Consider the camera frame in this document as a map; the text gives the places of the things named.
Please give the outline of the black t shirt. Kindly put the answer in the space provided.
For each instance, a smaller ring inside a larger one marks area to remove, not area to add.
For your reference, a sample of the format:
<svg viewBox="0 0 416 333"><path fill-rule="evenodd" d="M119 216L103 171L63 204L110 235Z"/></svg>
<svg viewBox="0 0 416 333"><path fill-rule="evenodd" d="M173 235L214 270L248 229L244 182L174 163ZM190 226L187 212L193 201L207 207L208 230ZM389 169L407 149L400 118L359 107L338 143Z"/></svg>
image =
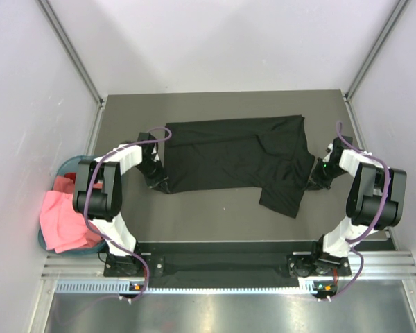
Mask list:
<svg viewBox="0 0 416 333"><path fill-rule="evenodd" d="M304 121L291 115L168 123L169 191L256 187L260 205L296 218L315 162Z"/></svg>

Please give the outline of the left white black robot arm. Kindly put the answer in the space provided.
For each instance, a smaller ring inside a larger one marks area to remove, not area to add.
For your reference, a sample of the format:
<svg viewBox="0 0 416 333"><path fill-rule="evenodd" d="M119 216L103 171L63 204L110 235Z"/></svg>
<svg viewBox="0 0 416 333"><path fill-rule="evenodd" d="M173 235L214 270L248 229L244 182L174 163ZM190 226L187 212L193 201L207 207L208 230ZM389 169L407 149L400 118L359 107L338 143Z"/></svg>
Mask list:
<svg viewBox="0 0 416 333"><path fill-rule="evenodd" d="M149 276L150 269L139 252L138 242L122 217L123 176L135 168L149 189L169 193L159 143L169 140L172 133L165 127L161 130L166 133L163 139L156 138L151 131L141 132L133 142L123 142L105 155L78 163L73 209L83 216L88 230L106 242L105 265L109 275L121 269L125 276Z"/></svg>

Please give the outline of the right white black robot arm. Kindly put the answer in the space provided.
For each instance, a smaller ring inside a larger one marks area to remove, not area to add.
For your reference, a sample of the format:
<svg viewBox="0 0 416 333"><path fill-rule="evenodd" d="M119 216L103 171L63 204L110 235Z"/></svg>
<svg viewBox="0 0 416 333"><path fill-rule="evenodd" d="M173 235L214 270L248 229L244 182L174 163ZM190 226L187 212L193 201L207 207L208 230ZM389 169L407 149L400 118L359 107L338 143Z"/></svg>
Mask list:
<svg viewBox="0 0 416 333"><path fill-rule="evenodd" d="M396 226L403 214L407 173L385 166L351 143L351 137L335 138L306 186L311 191L330 189L339 176L349 174L353 178L345 217L313 243L307 262L309 273L325 275L342 268L354 246L371 234Z"/></svg>

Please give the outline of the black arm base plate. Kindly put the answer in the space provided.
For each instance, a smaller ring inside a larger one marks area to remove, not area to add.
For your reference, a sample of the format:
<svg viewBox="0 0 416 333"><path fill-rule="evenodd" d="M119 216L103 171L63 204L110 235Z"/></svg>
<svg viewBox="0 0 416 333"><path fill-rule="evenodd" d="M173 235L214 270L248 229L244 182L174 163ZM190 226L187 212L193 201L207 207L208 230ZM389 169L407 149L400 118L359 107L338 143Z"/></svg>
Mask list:
<svg viewBox="0 0 416 333"><path fill-rule="evenodd" d="M150 287L166 289L294 287L298 278L351 273L316 241L142 242L139 254Z"/></svg>

